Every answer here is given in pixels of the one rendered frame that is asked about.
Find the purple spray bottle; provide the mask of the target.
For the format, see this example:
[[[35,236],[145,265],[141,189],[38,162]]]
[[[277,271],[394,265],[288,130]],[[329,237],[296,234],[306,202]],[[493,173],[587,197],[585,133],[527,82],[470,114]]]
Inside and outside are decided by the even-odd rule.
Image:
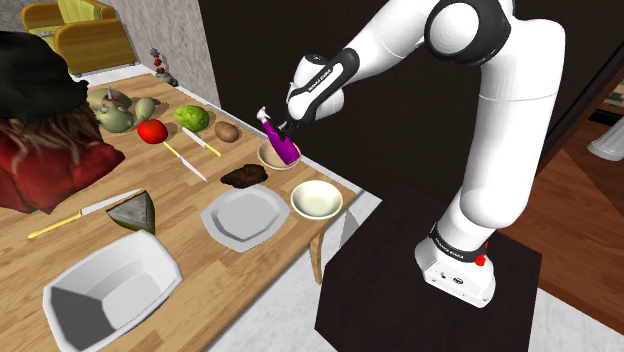
[[[286,165],[290,165],[297,161],[300,157],[300,152],[297,150],[296,146],[289,137],[282,138],[280,136],[278,131],[273,127],[270,117],[266,113],[265,107],[261,107],[258,110],[256,118],[262,123],[268,140],[279,158]]]

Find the tan bowl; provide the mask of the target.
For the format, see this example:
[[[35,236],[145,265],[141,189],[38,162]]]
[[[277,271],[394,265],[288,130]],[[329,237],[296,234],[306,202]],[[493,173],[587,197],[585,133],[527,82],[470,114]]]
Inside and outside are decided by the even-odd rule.
[[[285,171],[295,167],[300,158],[297,157],[292,163],[286,164],[283,160],[278,156],[274,148],[271,146],[269,140],[264,140],[257,148],[257,157],[260,162],[273,170],[277,171]]]

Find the dark brown lump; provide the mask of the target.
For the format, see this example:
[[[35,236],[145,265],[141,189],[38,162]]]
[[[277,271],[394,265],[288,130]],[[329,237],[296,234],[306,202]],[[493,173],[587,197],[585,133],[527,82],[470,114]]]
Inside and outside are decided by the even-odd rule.
[[[220,178],[223,184],[244,189],[255,184],[259,184],[268,179],[268,174],[264,167],[258,164],[245,164]]]

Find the cream bowl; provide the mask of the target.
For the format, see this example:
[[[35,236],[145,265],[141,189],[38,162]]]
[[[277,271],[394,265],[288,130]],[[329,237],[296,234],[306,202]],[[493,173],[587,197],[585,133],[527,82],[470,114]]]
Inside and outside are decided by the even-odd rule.
[[[291,192],[290,201],[297,213],[311,220],[330,219],[343,206],[340,191],[322,180],[309,180],[297,185]]]

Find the grey octagonal plate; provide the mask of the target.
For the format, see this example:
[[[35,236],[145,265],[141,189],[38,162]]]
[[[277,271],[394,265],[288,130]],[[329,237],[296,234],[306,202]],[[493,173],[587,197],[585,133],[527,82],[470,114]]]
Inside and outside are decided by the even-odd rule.
[[[280,195],[257,184],[224,192],[200,216],[213,239],[243,253],[277,233],[290,212]]]

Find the green lettuce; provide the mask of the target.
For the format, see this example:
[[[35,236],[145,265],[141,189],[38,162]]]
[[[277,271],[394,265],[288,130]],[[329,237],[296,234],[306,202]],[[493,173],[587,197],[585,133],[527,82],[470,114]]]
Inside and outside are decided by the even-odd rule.
[[[210,123],[208,112],[194,105],[183,105],[176,108],[174,112],[178,123],[193,133],[197,133],[207,128]]]

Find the red and grey figurine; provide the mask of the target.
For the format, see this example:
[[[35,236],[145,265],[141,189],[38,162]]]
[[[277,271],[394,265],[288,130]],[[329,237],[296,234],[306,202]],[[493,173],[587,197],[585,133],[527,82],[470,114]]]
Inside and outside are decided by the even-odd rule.
[[[153,65],[156,68],[156,77],[173,87],[177,87],[179,83],[165,68],[165,63],[161,59],[160,52],[156,48],[151,47],[150,55],[153,58]]]

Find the green zombie figure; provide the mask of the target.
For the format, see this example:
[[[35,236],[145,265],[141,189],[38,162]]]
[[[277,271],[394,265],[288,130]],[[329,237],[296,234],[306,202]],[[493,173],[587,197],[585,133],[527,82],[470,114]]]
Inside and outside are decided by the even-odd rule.
[[[132,100],[120,91],[101,88],[91,91],[86,99],[101,128],[111,133],[123,133],[149,119],[160,101],[151,97],[140,98],[135,113],[130,111]]]

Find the wooden table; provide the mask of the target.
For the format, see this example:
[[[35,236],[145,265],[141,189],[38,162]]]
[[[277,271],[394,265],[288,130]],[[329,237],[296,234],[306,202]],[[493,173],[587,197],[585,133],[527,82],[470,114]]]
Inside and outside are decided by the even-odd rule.
[[[157,115],[171,131],[167,143],[207,182],[164,145],[146,144],[135,132],[106,133],[105,140],[125,154],[113,172],[51,214],[0,209],[0,352],[58,352],[42,307],[45,285],[125,231],[97,211],[36,238],[27,236],[109,197],[137,188],[149,192],[157,237],[178,262],[183,281],[151,317],[106,352],[202,350],[302,251],[317,250],[321,243],[327,223],[297,213],[247,252],[216,242],[200,214],[225,191],[223,175],[256,161],[261,138],[244,131],[236,142],[226,143],[204,130],[200,138],[222,154],[218,157],[179,129],[175,109],[191,103],[182,91],[150,74],[115,81],[113,88],[133,98],[158,99]]]

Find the black robot stand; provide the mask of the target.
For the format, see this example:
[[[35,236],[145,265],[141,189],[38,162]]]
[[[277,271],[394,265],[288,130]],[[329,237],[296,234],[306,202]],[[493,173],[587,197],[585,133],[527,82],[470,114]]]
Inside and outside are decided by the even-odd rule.
[[[492,301],[479,309],[448,295],[414,258],[445,207],[394,193],[328,262],[315,329],[337,352],[528,352],[541,254],[496,233]]]

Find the large white angular bowl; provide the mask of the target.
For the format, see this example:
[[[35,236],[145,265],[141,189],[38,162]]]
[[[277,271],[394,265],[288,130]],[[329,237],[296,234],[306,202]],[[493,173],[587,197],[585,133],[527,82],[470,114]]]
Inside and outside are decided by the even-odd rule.
[[[42,306],[61,352],[98,352],[151,316],[182,281],[166,247],[139,230],[58,275],[44,287]]]

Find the doll with black hat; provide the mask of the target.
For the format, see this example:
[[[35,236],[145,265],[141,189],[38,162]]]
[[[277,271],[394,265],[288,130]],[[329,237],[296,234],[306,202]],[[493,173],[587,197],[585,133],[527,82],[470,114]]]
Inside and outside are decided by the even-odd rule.
[[[43,39],[0,31],[0,208],[49,214],[124,161],[87,86]]]

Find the white column base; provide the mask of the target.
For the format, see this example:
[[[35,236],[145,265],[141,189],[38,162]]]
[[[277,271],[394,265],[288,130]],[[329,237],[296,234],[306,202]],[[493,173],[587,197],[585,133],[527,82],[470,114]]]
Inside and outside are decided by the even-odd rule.
[[[610,161],[624,159],[624,116],[600,138],[592,141],[587,149],[592,154]]]

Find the thin yellow-handled knife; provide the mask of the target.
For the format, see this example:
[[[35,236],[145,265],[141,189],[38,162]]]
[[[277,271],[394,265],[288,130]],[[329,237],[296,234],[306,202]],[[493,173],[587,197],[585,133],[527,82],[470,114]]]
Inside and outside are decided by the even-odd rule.
[[[183,165],[192,171],[195,175],[197,175],[200,179],[207,182],[207,179],[202,175],[200,171],[198,171],[191,163],[189,163],[181,154],[179,154],[173,147],[171,147],[167,142],[162,142],[162,144],[170,150],[182,163]]]

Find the large yellow-handled knife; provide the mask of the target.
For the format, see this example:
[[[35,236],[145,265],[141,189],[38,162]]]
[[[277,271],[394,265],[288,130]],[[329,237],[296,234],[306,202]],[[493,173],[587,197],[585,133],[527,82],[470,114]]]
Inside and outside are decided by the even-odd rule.
[[[69,222],[75,221],[75,220],[77,220],[77,219],[79,219],[79,218],[81,218],[83,216],[89,215],[89,214],[91,214],[91,213],[93,213],[95,211],[98,211],[98,210],[100,210],[102,208],[105,208],[105,207],[107,207],[107,206],[109,206],[109,205],[111,205],[113,203],[116,203],[116,202],[118,202],[120,200],[123,200],[123,199],[125,199],[127,197],[135,195],[139,191],[141,191],[141,188],[138,188],[138,189],[135,189],[135,190],[132,190],[132,191],[128,191],[128,192],[122,193],[120,195],[116,195],[114,197],[111,197],[111,198],[102,200],[102,201],[100,201],[98,203],[94,203],[92,205],[84,207],[84,208],[80,209],[75,215],[72,215],[71,217],[68,217],[66,219],[60,220],[60,221],[58,221],[58,222],[56,222],[54,224],[51,224],[51,225],[49,225],[49,226],[47,226],[47,227],[45,227],[43,229],[40,229],[40,230],[37,230],[37,231],[34,231],[34,232],[30,233],[27,236],[27,238],[28,239],[36,238],[36,237],[38,237],[38,236],[40,236],[40,235],[42,235],[42,234],[44,234],[46,232],[49,232],[49,231],[51,231],[53,229],[56,229],[56,228],[58,228],[58,227],[60,227],[60,226],[62,226],[64,224],[67,224]]]

